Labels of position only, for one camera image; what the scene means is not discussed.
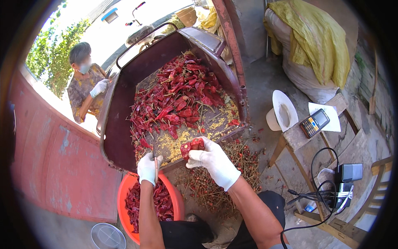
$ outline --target bin handle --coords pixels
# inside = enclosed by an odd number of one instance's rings
[[[116,58],[116,66],[119,69],[122,69],[121,66],[119,65],[119,58],[121,56],[123,56],[123,54],[125,54],[130,48],[132,48],[134,45],[136,45],[138,42],[140,42],[141,40],[143,40],[145,37],[147,37],[148,35],[152,34],[153,32],[155,32],[156,30],[160,29],[161,27],[165,26],[165,25],[172,25],[176,30],[178,30],[177,26],[171,22],[166,22],[164,24],[159,25],[158,27],[154,28],[151,32],[149,32],[148,34],[146,34],[145,36],[141,37],[141,39],[139,39],[138,41],[134,42],[133,44],[131,44],[126,50],[123,51],[123,53],[121,53],[117,58]]]

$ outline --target white paper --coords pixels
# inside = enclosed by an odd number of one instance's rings
[[[325,127],[323,127],[321,131],[341,132],[339,116],[337,115],[335,106],[325,106],[309,102],[308,109],[310,110],[310,115],[314,114],[319,109],[323,109],[326,115],[329,117],[330,122]]]

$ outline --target white hat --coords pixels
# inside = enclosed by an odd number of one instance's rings
[[[273,92],[272,105],[273,108],[266,116],[268,126],[271,130],[282,130],[282,132],[285,132],[299,121],[293,103],[283,92],[279,90]]]

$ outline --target red basin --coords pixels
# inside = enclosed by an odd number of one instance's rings
[[[159,173],[159,178],[166,185],[166,188],[170,193],[174,209],[174,220],[184,220],[184,215],[185,215],[184,200],[181,196],[181,193],[174,185],[171,184],[171,182],[167,179],[167,177],[164,174]],[[130,218],[127,214],[127,210],[125,209],[126,206],[125,199],[127,196],[127,192],[129,191],[129,188],[132,188],[135,185],[136,182],[137,182],[137,177],[134,176],[126,175],[123,178],[119,186],[119,191],[117,193],[117,212],[119,213],[120,222],[122,223],[123,229],[130,236],[130,238],[139,245],[140,235],[139,233],[131,232],[134,230],[134,227],[130,224]]]

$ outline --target scissors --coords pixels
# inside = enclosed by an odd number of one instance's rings
[[[158,176],[159,176],[159,165],[158,165],[158,158],[155,155],[155,149],[156,149],[156,132],[153,133],[153,161],[155,161],[155,184],[158,183]]]
[[[111,72],[112,72],[112,68],[109,69],[109,71],[108,71],[108,73],[106,74],[106,77],[105,77],[105,78],[109,78],[109,75],[111,75]]]

